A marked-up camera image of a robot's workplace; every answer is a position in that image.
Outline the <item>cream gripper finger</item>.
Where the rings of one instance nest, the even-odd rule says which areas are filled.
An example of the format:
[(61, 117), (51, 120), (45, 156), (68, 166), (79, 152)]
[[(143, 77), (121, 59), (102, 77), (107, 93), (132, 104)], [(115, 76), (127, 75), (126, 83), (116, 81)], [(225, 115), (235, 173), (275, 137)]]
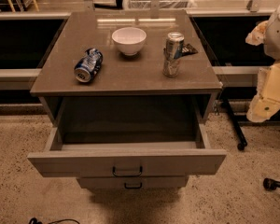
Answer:
[(258, 46), (264, 42), (265, 32), (267, 29), (267, 21), (260, 22), (245, 38), (245, 42), (249, 45)]

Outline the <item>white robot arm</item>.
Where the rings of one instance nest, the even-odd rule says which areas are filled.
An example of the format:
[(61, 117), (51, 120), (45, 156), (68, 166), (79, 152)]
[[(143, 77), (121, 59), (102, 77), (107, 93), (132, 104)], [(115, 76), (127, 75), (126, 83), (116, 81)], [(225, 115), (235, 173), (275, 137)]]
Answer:
[(246, 37), (250, 45), (264, 45), (264, 53), (274, 58), (268, 68), (258, 72), (257, 94), (253, 97), (246, 117), (261, 123), (280, 110), (280, 5), (267, 21), (259, 23)]

